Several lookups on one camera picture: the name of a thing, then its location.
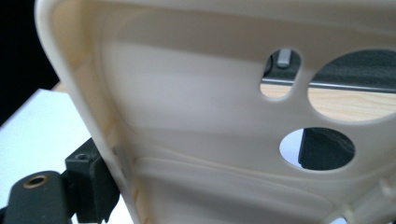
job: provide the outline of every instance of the wooden strip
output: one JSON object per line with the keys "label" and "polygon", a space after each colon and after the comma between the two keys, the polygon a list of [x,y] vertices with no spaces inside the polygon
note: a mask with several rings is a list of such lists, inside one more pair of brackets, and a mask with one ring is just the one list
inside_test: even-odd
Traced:
{"label": "wooden strip", "polygon": [[[262,84],[261,90],[264,95],[280,97],[290,87]],[[396,112],[396,94],[391,93],[310,88],[308,98],[318,112],[332,119],[362,121]]]}

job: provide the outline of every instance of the black background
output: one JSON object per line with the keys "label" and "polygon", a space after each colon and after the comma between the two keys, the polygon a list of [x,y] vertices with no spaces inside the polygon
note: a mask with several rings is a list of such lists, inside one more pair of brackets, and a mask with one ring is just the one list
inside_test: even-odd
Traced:
{"label": "black background", "polygon": [[59,81],[38,40],[34,0],[0,0],[0,124]]}

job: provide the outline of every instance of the cream plastic panel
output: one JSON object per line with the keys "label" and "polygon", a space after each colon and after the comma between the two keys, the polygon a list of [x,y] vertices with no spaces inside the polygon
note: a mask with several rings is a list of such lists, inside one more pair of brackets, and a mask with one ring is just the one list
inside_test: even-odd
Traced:
{"label": "cream plastic panel", "polygon": [[[309,104],[313,75],[360,49],[396,49],[378,0],[38,0],[36,25],[136,224],[396,219],[396,115],[341,122]],[[261,94],[265,59],[302,57],[291,92]],[[284,161],[288,133],[325,127],[347,166]]]}

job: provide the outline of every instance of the black metal bracket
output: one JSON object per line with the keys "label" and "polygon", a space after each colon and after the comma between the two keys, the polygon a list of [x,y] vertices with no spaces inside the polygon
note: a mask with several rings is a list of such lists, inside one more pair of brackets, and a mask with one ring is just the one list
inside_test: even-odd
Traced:
{"label": "black metal bracket", "polygon": [[26,176],[11,190],[0,223],[47,224],[108,222],[120,192],[90,139],[65,160],[66,171]]}

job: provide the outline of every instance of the oval hole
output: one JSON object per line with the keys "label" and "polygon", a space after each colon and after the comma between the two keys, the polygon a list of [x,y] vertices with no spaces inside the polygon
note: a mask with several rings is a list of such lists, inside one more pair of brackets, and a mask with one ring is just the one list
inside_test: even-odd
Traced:
{"label": "oval hole", "polygon": [[262,94],[279,98],[288,94],[300,68],[301,59],[292,49],[280,49],[268,58],[262,84]]}
{"label": "oval hole", "polygon": [[364,50],[324,66],[308,90],[312,106],[331,119],[363,121],[396,112],[396,52]]}
{"label": "oval hole", "polygon": [[327,171],[347,165],[355,155],[352,141],[327,128],[306,128],[289,133],[280,143],[282,157],[296,167]]}

